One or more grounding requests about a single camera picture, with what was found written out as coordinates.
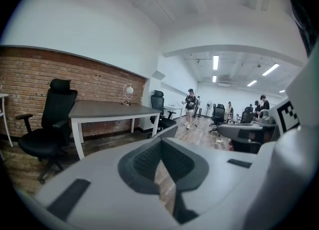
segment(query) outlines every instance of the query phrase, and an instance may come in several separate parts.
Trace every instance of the black shirt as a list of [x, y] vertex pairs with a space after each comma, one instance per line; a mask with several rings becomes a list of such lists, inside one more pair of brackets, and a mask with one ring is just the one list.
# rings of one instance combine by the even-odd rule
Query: black shirt
[[263, 105], [262, 109], [270, 109], [268, 100], [264, 101], [264, 105]]
[[260, 112], [261, 111], [261, 106], [258, 105], [256, 108], [255, 108], [255, 112]]
[[186, 109], [194, 109], [194, 105], [196, 103], [196, 96], [194, 95], [193, 97], [191, 97], [190, 95], [188, 95], [185, 101], [187, 102]]

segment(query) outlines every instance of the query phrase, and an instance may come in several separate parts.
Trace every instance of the desk lamp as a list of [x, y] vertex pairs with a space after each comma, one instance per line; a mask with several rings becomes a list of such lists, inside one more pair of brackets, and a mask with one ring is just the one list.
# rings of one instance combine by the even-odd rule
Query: desk lamp
[[124, 102], [122, 102], [122, 104], [123, 105], [126, 105], [126, 106], [130, 106], [131, 105], [131, 103], [130, 103], [130, 99], [126, 96], [126, 94], [125, 94], [125, 87], [128, 85], [128, 87], [126, 88], [126, 93], [127, 94], [132, 94], [133, 92], [134, 92], [134, 89], [133, 89], [133, 87], [132, 87], [132, 84], [126, 84], [126, 85], [124, 85], [124, 87], [123, 87], [123, 93], [124, 93], [124, 95], [125, 95], [125, 97], [127, 98], [127, 100], [125, 100]]

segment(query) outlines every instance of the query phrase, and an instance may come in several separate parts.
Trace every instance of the white stool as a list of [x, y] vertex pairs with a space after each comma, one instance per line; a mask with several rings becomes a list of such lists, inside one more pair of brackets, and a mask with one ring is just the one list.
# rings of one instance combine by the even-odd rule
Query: white stool
[[[7, 97], [7, 96], [9, 96], [7, 93], [0, 93], [0, 98], [1, 98], [1, 101], [2, 101], [2, 112], [0, 110], [0, 117], [3, 116], [5, 131], [6, 131], [6, 134], [8, 136], [10, 145], [13, 147], [12, 141], [11, 141], [11, 138], [10, 138], [10, 134], [9, 134], [9, 130], [8, 130], [8, 126], [6, 124], [6, 118], [5, 118], [5, 112], [4, 112], [4, 98]], [[2, 160], [4, 160], [1, 151], [0, 151], [0, 157], [2, 158]]]

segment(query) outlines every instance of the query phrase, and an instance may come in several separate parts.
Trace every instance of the standing fan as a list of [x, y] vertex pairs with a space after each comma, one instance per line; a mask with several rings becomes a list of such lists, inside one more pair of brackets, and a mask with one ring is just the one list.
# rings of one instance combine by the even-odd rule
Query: standing fan
[[212, 105], [213, 105], [213, 103], [212, 103], [212, 101], [211, 100], [209, 100], [207, 103], [206, 103], [206, 116], [205, 117], [207, 117], [207, 113], [208, 113], [208, 111], [211, 109], [211, 107], [212, 107]]

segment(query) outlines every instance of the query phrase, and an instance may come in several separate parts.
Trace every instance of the person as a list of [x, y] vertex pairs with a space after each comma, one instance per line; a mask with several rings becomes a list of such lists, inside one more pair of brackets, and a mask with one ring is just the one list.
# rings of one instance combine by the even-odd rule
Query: person
[[268, 100], [266, 99], [266, 96], [263, 94], [262, 96], [260, 96], [260, 99], [264, 102], [264, 105], [262, 106], [261, 109], [267, 109], [267, 110], [269, 110], [269, 109], [270, 109], [270, 106], [269, 106]]
[[233, 117], [234, 117], [234, 109], [231, 106], [231, 102], [228, 101], [228, 107], [226, 108], [226, 111], [225, 111], [225, 119], [227, 118], [233, 119]]
[[258, 115], [260, 114], [261, 111], [261, 106], [258, 100], [255, 101], [255, 117], [258, 118]]
[[189, 92], [189, 95], [186, 97], [185, 101], [182, 101], [182, 104], [186, 104], [186, 107], [185, 107], [186, 123], [184, 123], [184, 125], [187, 126], [187, 129], [190, 128], [191, 116], [194, 112], [194, 106], [196, 104], [196, 96], [194, 94], [194, 90], [189, 89], [188, 92]]
[[198, 97], [197, 97], [197, 99], [196, 99], [196, 105], [195, 105], [195, 110], [194, 110], [194, 115], [193, 115], [193, 117], [196, 117], [196, 113], [197, 113], [197, 111], [198, 111], [198, 108], [199, 108], [200, 104], [201, 104], [201, 100], [200, 100], [200, 96], [198, 95]]

